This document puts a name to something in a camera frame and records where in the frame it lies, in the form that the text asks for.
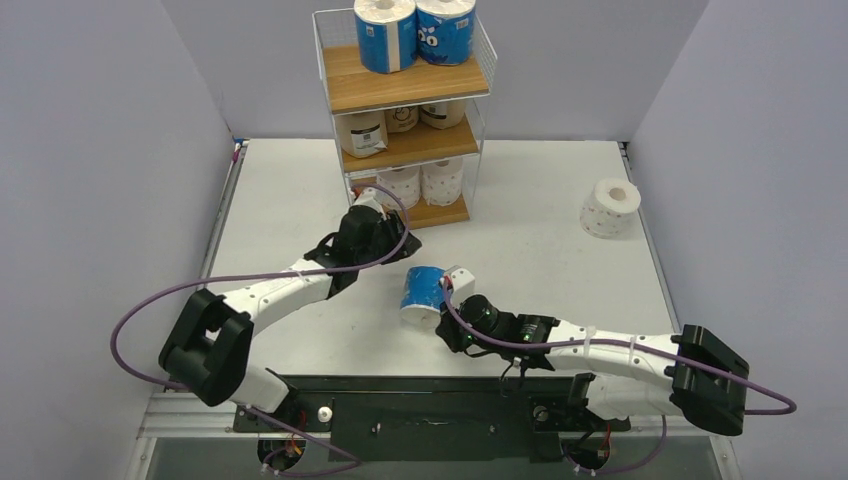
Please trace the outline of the white dotted roll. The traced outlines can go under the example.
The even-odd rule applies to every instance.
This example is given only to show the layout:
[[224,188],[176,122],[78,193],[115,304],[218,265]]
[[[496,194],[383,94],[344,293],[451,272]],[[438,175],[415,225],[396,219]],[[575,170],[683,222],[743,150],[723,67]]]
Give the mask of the white dotted roll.
[[419,166],[378,172],[376,181],[378,185],[390,190],[406,209],[413,208],[421,198],[421,168]]
[[453,158],[421,167],[421,194],[427,205],[449,206],[463,189],[464,160]]

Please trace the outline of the brown cartoon printed roll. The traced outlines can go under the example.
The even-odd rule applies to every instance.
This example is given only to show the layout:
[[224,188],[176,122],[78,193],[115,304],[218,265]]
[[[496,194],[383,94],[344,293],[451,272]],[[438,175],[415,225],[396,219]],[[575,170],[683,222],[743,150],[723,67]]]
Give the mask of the brown cartoon printed roll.
[[383,111],[389,133],[407,132],[419,122],[419,107],[390,108]]

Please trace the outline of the blue roll edge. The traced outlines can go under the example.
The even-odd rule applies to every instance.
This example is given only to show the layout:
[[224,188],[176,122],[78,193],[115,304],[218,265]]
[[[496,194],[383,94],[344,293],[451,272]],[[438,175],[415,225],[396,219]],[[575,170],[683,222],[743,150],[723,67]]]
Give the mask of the blue roll edge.
[[415,266],[407,271],[399,315],[414,327],[434,329],[441,321],[443,294],[440,281],[445,270],[435,266]]

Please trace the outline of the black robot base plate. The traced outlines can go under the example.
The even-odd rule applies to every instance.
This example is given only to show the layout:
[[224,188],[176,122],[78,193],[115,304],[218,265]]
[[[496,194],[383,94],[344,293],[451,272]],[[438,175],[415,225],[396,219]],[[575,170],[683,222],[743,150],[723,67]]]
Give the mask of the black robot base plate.
[[631,428],[589,411],[593,379],[293,375],[274,416],[364,462],[553,462],[562,440]]

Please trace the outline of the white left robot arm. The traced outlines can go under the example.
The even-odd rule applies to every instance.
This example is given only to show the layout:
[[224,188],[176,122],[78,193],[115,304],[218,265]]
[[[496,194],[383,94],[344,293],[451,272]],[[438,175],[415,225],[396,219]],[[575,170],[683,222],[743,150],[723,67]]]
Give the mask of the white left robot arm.
[[285,316],[332,298],[358,278],[359,266],[386,265],[416,253],[421,241],[398,211],[351,207],[336,231],[298,259],[284,278],[218,295],[203,288],[186,301],[158,364],[204,404],[251,405],[272,429],[291,427],[298,402],[269,368],[251,359],[253,338]]

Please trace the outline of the brown paper roll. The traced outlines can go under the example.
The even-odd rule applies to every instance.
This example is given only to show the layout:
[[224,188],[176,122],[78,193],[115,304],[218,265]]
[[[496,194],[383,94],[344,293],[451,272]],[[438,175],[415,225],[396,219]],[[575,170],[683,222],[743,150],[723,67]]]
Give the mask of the brown paper roll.
[[457,126],[465,116],[466,101],[450,100],[419,106],[420,121],[430,127],[444,130]]

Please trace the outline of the white wire wooden shelf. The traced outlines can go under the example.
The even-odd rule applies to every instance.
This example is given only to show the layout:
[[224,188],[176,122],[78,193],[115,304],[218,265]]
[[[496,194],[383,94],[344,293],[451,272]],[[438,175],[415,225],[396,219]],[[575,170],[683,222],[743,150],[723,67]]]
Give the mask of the white wire wooden shelf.
[[417,60],[395,73],[361,62],[351,8],[312,15],[320,79],[347,188],[382,181],[403,195],[411,227],[471,217],[486,138],[486,102],[497,54],[479,19],[470,58],[457,66]]

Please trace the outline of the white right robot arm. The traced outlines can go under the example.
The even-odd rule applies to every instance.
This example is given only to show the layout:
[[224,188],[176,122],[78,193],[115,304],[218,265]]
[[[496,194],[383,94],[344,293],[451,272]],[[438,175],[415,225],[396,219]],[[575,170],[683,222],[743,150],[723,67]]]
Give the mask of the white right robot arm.
[[600,419],[681,416],[710,433],[743,431],[749,364],[710,330],[686,325],[677,334],[635,335],[582,327],[550,316],[495,308],[481,294],[459,307],[440,305],[437,335],[455,352],[475,346],[520,370],[588,374],[589,383],[564,400],[578,427]]

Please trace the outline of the blue white roll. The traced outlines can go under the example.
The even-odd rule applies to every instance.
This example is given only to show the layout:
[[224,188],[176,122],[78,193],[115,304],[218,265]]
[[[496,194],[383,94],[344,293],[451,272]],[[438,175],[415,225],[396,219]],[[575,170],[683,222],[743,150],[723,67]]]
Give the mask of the blue white roll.
[[418,54],[434,65],[455,66],[473,52],[475,0],[416,1]]
[[369,71],[400,72],[417,59],[414,1],[356,0],[353,11],[360,61]]

